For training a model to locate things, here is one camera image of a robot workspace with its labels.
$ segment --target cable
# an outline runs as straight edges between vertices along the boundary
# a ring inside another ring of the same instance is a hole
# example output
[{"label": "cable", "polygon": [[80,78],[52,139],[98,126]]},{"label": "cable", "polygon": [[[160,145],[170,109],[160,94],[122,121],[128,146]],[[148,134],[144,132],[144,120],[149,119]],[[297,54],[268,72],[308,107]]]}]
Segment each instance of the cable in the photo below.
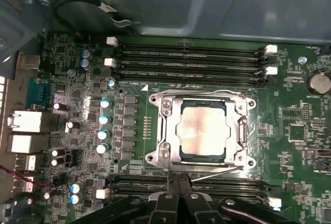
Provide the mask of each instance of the cable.
[{"label": "cable", "polygon": [[122,18],[118,12],[112,8],[109,5],[106,5],[100,0],[57,0],[54,4],[51,6],[51,12],[54,15],[55,19],[63,26],[68,28],[71,32],[76,33],[78,37],[82,37],[82,34],[75,29],[75,27],[66,19],[61,17],[58,14],[59,7],[67,4],[67,3],[73,3],[73,2],[82,2],[82,3],[90,3],[92,5],[97,6],[98,8],[102,9],[104,12],[108,13],[111,16],[111,20],[113,21],[114,25],[122,28],[122,27],[128,27],[131,25],[131,21],[125,20]]},{"label": "cable", "polygon": [[24,181],[26,181],[28,183],[32,183],[35,186],[39,186],[39,187],[42,187],[42,188],[54,188],[54,185],[52,185],[52,184],[38,184],[36,182],[33,182],[31,179],[29,179],[29,178],[27,178],[25,176],[22,176],[21,174],[17,173],[16,171],[10,170],[10,169],[8,169],[8,168],[6,168],[4,166],[1,166],[0,165],[0,169],[4,170],[7,173],[12,174],[13,177],[15,177],[15,178],[22,179],[22,180],[24,180]]}]

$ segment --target blue capacitor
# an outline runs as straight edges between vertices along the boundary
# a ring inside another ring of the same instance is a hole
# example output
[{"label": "blue capacitor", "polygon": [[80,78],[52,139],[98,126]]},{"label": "blue capacitor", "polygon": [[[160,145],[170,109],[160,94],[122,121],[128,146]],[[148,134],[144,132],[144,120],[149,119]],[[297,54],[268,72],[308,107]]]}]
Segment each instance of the blue capacitor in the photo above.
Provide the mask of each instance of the blue capacitor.
[{"label": "blue capacitor", "polygon": [[84,70],[90,70],[92,67],[92,64],[85,58],[81,60],[80,65]]},{"label": "blue capacitor", "polygon": [[82,51],[82,58],[85,58],[87,60],[91,60],[92,59],[92,54],[89,50],[83,50]]}]

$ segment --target black capacitor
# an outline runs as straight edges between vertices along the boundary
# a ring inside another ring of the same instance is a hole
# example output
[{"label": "black capacitor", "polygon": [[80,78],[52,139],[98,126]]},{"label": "black capacitor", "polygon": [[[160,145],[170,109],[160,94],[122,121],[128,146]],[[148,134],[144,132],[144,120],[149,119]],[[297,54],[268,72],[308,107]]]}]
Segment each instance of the black capacitor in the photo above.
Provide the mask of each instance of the black capacitor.
[{"label": "black capacitor", "polygon": [[80,128],[81,124],[79,122],[67,122],[68,128]]},{"label": "black capacitor", "polygon": [[66,150],[65,149],[56,149],[52,151],[52,156],[53,157],[57,157],[57,156],[63,156],[66,154]]},{"label": "black capacitor", "polygon": [[68,106],[62,103],[54,103],[53,108],[55,110],[60,110],[60,111],[67,111]]},{"label": "black capacitor", "polygon": [[64,158],[55,158],[51,161],[52,166],[63,165],[65,163]]}]

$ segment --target black plastic part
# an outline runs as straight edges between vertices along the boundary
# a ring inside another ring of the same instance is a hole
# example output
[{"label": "black plastic part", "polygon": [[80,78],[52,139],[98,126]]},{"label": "black plastic part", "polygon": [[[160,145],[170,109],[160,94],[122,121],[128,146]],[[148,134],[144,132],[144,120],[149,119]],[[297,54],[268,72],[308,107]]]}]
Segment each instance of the black plastic part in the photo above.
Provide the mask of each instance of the black plastic part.
[{"label": "black plastic part", "polygon": [[231,219],[251,224],[299,224],[299,222],[288,220],[265,208],[250,204],[238,198],[224,198],[219,202],[220,212]]}]

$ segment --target capacitor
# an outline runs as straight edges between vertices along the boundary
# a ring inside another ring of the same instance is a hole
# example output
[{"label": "capacitor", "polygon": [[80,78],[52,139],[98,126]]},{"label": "capacitor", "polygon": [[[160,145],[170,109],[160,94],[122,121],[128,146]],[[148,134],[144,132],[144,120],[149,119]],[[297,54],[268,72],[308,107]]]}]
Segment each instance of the capacitor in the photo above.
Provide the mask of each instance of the capacitor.
[{"label": "capacitor", "polygon": [[73,185],[71,185],[70,192],[73,194],[76,194],[79,191],[81,191],[82,189],[83,189],[83,184],[81,182],[76,182]]},{"label": "capacitor", "polygon": [[26,203],[28,205],[35,204],[36,202],[41,200],[41,195],[37,193],[31,193],[29,197],[26,199]]},{"label": "capacitor", "polygon": [[67,122],[68,128],[80,128],[81,124],[79,122]]},{"label": "capacitor", "polygon": [[82,51],[82,58],[87,59],[87,60],[91,60],[92,59],[92,54],[89,50],[83,50]]},{"label": "capacitor", "polygon": [[72,195],[69,199],[70,204],[72,205],[78,205],[78,204],[82,204],[82,194],[77,193],[75,195]]},{"label": "capacitor", "polygon": [[66,150],[64,149],[56,149],[52,151],[52,156],[57,157],[57,156],[63,156],[66,154]]},{"label": "capacitor", "polygon": [[76,76],[76,71],[74,69],[70,69],[67,71],[67,75],[70,78],[73,78],[74,76]]},{"label": "capacitor", "polygon": [[63,165],[65,163],[64,158],[55,158],[51,161],[52,166]]},{"label": "capacitor", "polygon": [[111,101],[108,101],[107,99],[104,99],[100,102],[100,106],[104,109],[110,108],[113,105]]},{"label": "capacitor", "polygon": [[110,122],[110,117],[108,116],[108,115],[102,115],[102,116],[100,116],[100,118],[99,118],[99,123],[100,124],[108,124],[109,122]]},{"label": "capacitor", "polygon": [[54,103],[53,108],[55,110],[60,110],[60,111],[67,111],[68,106],[62,103]]},{"label": "capacitor", "polygon": [[80,65],[84,70],[90,70],[92,68],[92,64],[85,58],[81,60]]},{"label": "capacitor", "polygon": [[107,144],[105,144],[105,143],[99,144],[97,146],[97,153],[104,154],[106,151],[108,151],[108,149],[109,149],[109,146]]},{"label": "capacitor", "polygon": [[329,74],[318,71],[307,78],[307,89],[313,95],[325,95],[331,91]]},{"label": "capacitor", "polygon": [[98,132],[98,139],[99,140],[105,140],[106,138],[108,138],[110,135],[109,131],[107,130],[101,130]]},{"label": "capacitor", "polygon": [[115,81],[114,80],[109,80],[107,83],[108,87],[112,88],[115,86]]},{"label": "capacitor", "polygon": [[45,192],[45,194],[43,194],[43,198],[44,198],[45,200],[48,200],[48,199],[53,198],[53,197],[56,196],[57,194],[58,194],[58,190],[55,189],[55,188],[53,188],[53,189],[51,189],[51,190]]}]

